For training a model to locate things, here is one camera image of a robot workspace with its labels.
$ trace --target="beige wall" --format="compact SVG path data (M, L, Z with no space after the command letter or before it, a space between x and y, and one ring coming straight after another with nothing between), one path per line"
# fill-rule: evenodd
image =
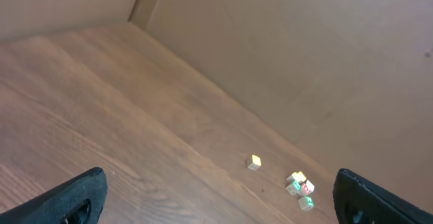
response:
M135 0L0 0L0 39L126 21Z
M284 137L433 212L433 0L155 3L136 23Z

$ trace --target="cube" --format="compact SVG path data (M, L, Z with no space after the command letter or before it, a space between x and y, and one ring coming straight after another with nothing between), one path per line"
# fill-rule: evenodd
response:
M293 181L287 185L286 190L289 191L289 194L294 196L300 194L301 186L297 181Z
M313 199L311 197L305 196L302 197L298 200L299 203L299 207L301 210L311 210L312 208L314 208L314 202Z
M300 190L301 196L307 196L313 192L314 192L314 185L309 180L306 180L305 183L301 184L301 190Z
M262 162L260 160L260 157L255 155L252 155L246 161L246 166L253 171L257 170L261 165Z
M287 179L286 181L288 183L291 183L293 181L297 181L299 184L301 184L302 182L304 182L306 180L306 177L304 175L304 173L302 173L301 171L299 173L292 173Z

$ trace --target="wall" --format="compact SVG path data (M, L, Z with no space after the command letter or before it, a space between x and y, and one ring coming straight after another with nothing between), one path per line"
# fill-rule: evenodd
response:
M135 0L0 0L0 39L126 21Z
M433 212L433 0L152 1L136 24L301 150Z

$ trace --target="brown wooden surface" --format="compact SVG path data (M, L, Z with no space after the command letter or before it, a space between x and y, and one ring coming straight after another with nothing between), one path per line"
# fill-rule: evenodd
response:
M128 20L135 0L0 0L0 40Z
M100 166L101 223L335 223L334 174L133 24L0 44L0 95L0 212Z
M432 7L159 0L145 30L327 170L433 212L433 192L404 180L433 185Z

